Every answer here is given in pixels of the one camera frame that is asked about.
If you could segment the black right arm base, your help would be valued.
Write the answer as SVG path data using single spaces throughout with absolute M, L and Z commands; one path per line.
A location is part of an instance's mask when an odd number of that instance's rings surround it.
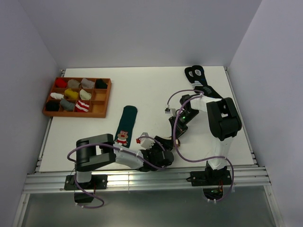
M 225 185 L 233 185 L 232 176 L 226 167 L 220 170 L 206 167 L 204 171 L 190 172 L 190 177 L 186 181 L 190 182 L 193 187 L 211 186 L 211 188 L 204 188 L 203 193 L 207 199 L 213 201 L 224 196 L 223 187 Z

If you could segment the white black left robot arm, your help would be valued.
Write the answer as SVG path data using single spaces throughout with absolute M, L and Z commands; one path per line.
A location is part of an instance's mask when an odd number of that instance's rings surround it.
M 75 183 L 82 189 L 92 184 L 92 172 L 112 163 L 127 166 L 140 172 L 157 171 L 170 166 L 174 161 L 172 138 L 152 138 L 144 132 L 136 142 L 142 149 L 133 150 L 114 141 L 112 134 L 88 137 L 76 142 Z

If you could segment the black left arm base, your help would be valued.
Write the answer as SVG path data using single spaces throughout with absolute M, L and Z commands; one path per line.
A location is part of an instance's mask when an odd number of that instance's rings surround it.
M 67 175 L 65 179 L 64 184 L 64 190 L 65 191 L 77 191 L 80 190 L 75 181 L 74 181 L 74 175 Z M 92 190 L 93 192 L 90 192 L 91 195 L 96 194 L 96 190 L 104 190 L 107 188 L 107 175 L 92 175 L 91 180 L 86 183 L 78 183 L 79 186 L 84 189 L 85 191 Z M 76 203 L 91 203 L 94 200 L 92 196 L 89 196 L 82 192 L 75 192 L 74 193 L 74 201 Z

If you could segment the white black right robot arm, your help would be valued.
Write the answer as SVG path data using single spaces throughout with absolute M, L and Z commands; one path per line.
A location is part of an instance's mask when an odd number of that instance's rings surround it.
M 205 158 L 205 180 L 216 184 L 222 177 L 219 170 L 227 166 L 227 157 L 233 138 L 242 128 L 242 123 L 230 97 L 212 98 L 204 95 L 184 95 L 181 97 L 181 112 L 169 118 L 172 139 L 177 141 L 187 130 L 187 124 L 199 112 L 207 113 L 208 125 L 213 136 L 212 156 Z

